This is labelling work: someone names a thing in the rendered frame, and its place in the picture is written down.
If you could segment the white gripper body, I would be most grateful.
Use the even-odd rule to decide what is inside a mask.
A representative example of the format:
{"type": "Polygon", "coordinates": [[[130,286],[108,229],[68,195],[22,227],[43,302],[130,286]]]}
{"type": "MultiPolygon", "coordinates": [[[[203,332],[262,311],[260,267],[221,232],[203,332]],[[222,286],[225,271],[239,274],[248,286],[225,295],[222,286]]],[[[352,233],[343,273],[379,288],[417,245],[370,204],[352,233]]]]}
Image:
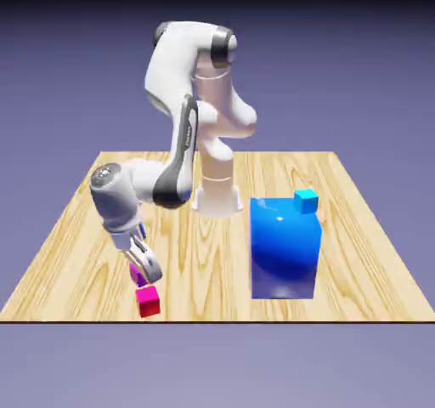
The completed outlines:
{"type": "Polygon", "coordinates": [[[155,253],[137,236],[130,237],[130,247],[124,253],[148,283],[156,283],[162,277],[155,253]]]}

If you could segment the small purple cube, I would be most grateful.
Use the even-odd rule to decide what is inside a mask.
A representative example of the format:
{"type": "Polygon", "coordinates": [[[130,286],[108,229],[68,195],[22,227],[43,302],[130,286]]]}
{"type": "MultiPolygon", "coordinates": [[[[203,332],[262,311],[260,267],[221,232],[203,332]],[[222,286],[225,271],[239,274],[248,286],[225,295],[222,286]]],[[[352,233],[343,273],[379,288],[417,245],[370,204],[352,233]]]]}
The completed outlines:
{"type": "Polygon", "coordinates": [[[131,279],[138,288],[141,288],[148,284],[148,281],[144,278],[144,276],[140,273],[138,268],[133,263],[129,264],[129,271],[131,279]]]}

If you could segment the small red cube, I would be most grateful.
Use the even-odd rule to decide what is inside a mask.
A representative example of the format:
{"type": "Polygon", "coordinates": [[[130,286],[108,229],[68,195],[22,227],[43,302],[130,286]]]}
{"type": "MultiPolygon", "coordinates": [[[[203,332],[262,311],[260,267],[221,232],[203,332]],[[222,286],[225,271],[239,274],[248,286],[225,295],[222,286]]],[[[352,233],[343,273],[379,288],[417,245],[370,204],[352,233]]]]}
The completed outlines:
{"type": "Polygon", "coordinates": [[[137,288],[135,297],[141,318],[158,315],[161,312],[160,297],[155,286],[147,285],[137,288]]]}

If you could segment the small cyan cube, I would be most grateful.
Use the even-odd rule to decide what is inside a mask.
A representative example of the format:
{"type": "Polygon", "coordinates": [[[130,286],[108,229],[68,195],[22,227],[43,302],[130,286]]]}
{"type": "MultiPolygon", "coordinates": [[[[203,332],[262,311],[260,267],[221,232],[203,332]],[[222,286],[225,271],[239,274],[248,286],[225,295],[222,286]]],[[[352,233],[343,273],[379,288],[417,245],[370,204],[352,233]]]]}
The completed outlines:
{"type": "Polygon", "coordinates": [[[314,190],[296,190],[293,203],[300,214],[316,213],[319,206],[319,196],[314,190]]]}

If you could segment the large blue box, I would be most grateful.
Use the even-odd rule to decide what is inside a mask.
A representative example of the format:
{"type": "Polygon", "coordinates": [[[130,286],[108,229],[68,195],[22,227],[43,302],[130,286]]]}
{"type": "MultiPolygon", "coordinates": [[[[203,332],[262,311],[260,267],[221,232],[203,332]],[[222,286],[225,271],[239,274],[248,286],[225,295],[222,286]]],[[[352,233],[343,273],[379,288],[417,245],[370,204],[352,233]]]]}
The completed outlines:
{"type": "Polygon", "coordinates": [[[314,297],[322,227],[317,212],[300,214],[293,198],[251,198],[251,297],[254,299],[314,297]]]}

